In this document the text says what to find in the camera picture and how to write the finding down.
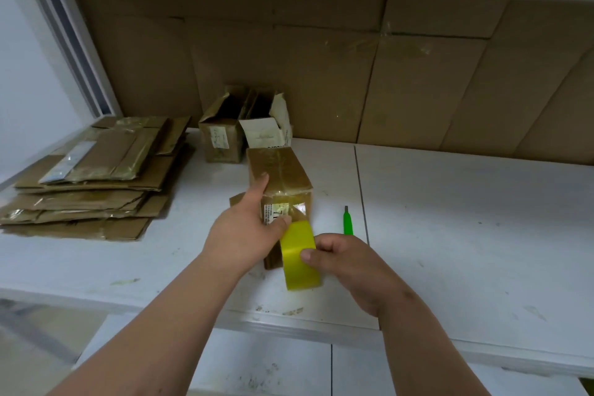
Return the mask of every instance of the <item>yellow tape roll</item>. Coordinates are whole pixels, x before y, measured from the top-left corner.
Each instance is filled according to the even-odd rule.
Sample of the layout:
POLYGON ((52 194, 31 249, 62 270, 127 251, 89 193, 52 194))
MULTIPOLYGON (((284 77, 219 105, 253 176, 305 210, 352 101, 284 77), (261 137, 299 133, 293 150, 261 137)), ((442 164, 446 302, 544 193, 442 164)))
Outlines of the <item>yellow tape roll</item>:
POLYGON ((303 263, 299 257, 303 249, 312 248, 316 248, 316 243, 308 221, 291 223, 280 239, 287 290, 304 290, 321 285, 320 273, 303 263))

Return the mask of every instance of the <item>right hand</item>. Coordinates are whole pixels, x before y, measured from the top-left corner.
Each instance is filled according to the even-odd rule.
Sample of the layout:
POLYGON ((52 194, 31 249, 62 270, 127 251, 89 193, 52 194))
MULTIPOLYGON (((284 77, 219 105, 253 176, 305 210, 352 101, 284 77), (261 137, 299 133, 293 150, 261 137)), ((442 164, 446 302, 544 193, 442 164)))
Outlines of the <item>right hand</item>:
POLYGON ((317 235, 316 249, 301 251, 301 260, 337 276, 355 302, 372 316, 403 296, 417 297, 412 289, 367 244, 353 235, 317 235))

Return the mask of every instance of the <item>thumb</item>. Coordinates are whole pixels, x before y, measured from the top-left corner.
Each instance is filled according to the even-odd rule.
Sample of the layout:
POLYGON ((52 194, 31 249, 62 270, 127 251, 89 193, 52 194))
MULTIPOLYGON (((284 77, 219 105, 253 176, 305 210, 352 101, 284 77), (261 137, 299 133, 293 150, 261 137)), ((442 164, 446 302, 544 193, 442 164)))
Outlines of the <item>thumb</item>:
POLYGON ((337 256, 335 254, 317 249, 304 249, 300 256, 301 261, 312 268, 336 274, 337 256))
POLYGON ((290 216, 279 216, 277 219, 272 221, 266 226, 267 234, 270 236, 270 241, 276 243, 280 240, 280 237, 286 232, 291 225, 290 216))

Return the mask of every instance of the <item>cardboard wall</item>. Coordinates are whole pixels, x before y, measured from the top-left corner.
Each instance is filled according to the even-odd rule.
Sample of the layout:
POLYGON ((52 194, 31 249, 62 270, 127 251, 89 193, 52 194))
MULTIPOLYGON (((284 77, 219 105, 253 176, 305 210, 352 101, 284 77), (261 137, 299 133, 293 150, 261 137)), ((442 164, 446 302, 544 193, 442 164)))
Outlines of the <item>cardboard wall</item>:
POLYGON ((594 161, 592 2, 78 1, 126 115, 273 85, 297 137, 594 161))

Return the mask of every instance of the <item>finger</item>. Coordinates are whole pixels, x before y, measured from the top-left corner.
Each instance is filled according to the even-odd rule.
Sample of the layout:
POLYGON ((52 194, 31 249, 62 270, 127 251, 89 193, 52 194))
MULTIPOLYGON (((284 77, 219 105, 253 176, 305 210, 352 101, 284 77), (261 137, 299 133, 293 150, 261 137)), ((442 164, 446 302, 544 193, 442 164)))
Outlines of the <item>finger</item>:
POLYGON ((280 240, 280 237, 283 236, 290 225, 290 216, 279 216, 266 226, 267 235, 269 235, 269 240, 272 242, 272 244, 280 240))
POLYGON ((348 248, 347 241, 350 235, 341 235, 340 233, 322 233, 316 235, 316 248, 328 252, 342 252, 348 248))
POLYGON ((248 202, 249 204, 259 204, 262 200, 262 196, 264 195, 266 185, 268 185, 269 178, 270 177, 267 173, 263 173, 261 176, 259 176, 245 192, 243 199, 241 199, 241 202, 248 202))
POLYGON ((301 261, 319 271, 336 274, 337 256, 317 249, 304 249, 299 254, 301 261))

